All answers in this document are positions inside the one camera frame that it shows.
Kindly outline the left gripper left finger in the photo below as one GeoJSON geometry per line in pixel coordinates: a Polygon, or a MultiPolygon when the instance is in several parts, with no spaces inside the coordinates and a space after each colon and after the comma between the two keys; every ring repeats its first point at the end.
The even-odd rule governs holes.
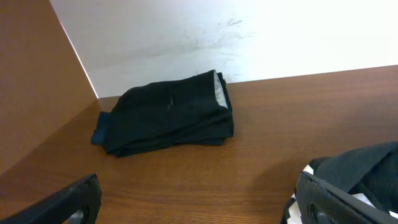
{"type": "Polygon", "coordinates": [[[90,174],[1,220],[1,223],[95,223],[101,197],[98,177],[90,174]]]}

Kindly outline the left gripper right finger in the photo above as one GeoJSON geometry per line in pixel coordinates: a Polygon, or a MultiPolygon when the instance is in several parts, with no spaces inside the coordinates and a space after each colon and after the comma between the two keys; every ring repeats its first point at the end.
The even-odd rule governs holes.
{"type": "Polygon", "coordinates": [[[397,224],[397,218],[308,172],[300,173],[296,199],[306,224],[397,224]]]}

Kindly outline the dark green Nike t-shirt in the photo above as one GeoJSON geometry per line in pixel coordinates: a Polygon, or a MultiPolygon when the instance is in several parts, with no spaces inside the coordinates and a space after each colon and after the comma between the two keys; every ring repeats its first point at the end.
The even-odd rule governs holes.
{"type": "MultiPolygon", "coordinates": [[[[387,142],[314,159],[303,171],[397,218],[397,143],[387,142]]],[[[302,223],[295,192],[282,224],[302,223]]]]}

